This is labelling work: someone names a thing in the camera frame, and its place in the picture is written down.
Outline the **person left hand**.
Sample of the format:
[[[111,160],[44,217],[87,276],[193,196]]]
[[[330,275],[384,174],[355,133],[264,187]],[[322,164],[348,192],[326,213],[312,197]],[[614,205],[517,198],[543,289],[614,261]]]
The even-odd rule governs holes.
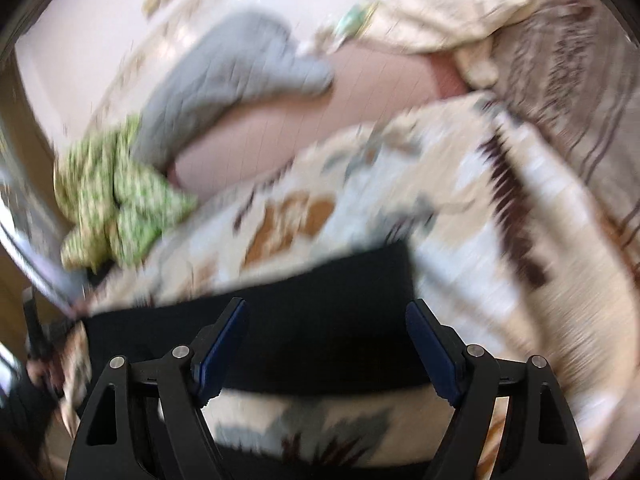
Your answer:
[[[57,354],[45,361],[28,360],[26,372],[34,386],[46,388],[57,399],[62,396],[65,378],[61,360]]]

